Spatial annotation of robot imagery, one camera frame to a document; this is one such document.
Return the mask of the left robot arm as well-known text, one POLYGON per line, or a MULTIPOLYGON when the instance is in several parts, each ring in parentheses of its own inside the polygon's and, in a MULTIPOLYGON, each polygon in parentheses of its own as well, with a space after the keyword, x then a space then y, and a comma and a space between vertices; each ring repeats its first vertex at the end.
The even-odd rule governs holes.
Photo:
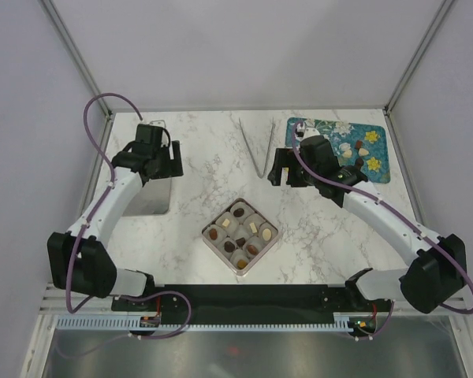
POLYGON ((118 268, 107 250, 110 237, 143 186, 182 176, 181 146, 162 120, 138 124, 134 140, 110 161, 110 181, 82 216, 64 233, 47 240, 54 286, 96 298, 129 296, 139 310, 155 305, 152 276, 118 268))

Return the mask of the metal tweezers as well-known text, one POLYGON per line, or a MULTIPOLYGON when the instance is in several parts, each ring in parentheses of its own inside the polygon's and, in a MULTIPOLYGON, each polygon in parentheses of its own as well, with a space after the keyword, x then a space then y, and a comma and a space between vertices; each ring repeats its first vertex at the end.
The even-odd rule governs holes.
POLYGON ((271 119, 269 126, 270 130, 267 139, 266 149, 264 150, 265 154, 263 156, 264 161, 261 162, 259 159, 262 157, 262 148, 264 146, 263 141, 261 139, 256 141, 254 139, 249 139, 248 134, 246 133, 246 130, 244 128, 244 123, 240 118, 238 118, 237 127, 240 130, 244 145, 248 152, 248 156, 250 157, 252 166, 255 170, 255 174, 259 179, 263 179, 265 177, 267 172, 267 166, 270 160, 270 152, 272 143, 274 141, 274 134, 276 129, 276 123, 274 118, 271 119))

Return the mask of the white rectangular chocolate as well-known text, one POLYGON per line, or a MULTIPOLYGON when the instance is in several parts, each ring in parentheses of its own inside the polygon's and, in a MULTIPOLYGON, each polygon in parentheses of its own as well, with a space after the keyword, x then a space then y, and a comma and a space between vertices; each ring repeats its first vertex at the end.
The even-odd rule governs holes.
POLYGON ((251 231, 252 231, 253 233, 257 233, 257 232, 258 232, 258 229, 257 229, 257 227, 255 226, 254 223, 250 223, 250 224, 249 224, 249 227, 250 227, 250 229, 251 229, 251 231))

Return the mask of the caramel square chocolate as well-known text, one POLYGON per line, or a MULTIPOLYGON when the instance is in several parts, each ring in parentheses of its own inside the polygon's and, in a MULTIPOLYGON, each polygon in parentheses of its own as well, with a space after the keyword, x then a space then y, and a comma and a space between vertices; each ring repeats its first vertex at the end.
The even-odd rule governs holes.
POLYGON ((247 266, 247 264, 248 264, 248 263, 247 263, 246 261, 240 260, 240 261, 237 262, 237 267, 238 267, 239 269, 244 269, 244 268, 247 266))

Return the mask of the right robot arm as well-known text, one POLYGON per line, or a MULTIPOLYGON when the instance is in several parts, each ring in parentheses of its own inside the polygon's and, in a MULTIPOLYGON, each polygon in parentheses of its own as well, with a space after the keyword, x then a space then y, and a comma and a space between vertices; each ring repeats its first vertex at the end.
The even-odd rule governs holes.
POLYGON ((443 237, 393 209, 358 165, 339 164, 323 136, 276 149, 267 179, 278 186, 283 176, 290 187, 314 187, 371 226, 406 264, 406 269, 364 269, 352 276, 354 285, 344 292, 349 308, 360 311, 377 299, 404 299, 420 313, 431 313, 466 286, 464 242, 454 234, 443 237))

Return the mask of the brown almond chocolate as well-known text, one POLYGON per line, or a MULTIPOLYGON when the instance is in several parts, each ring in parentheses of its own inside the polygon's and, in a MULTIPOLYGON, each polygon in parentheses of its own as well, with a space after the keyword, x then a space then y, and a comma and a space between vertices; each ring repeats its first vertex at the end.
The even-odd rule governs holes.
POLYGON ((254 245, 248 245, 247 250, 253 255, 256 255, 259 252, 259 250, 254 245))

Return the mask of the white oval chocolate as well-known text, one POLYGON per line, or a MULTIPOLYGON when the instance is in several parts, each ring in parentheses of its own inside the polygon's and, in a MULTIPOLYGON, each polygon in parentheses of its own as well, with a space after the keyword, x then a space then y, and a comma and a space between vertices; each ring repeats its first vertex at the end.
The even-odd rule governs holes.
POLYGON ((265 228, 262 232, 262 238, 265 241, 269 241, 272 238, 272 231, 269 228, 265 228))

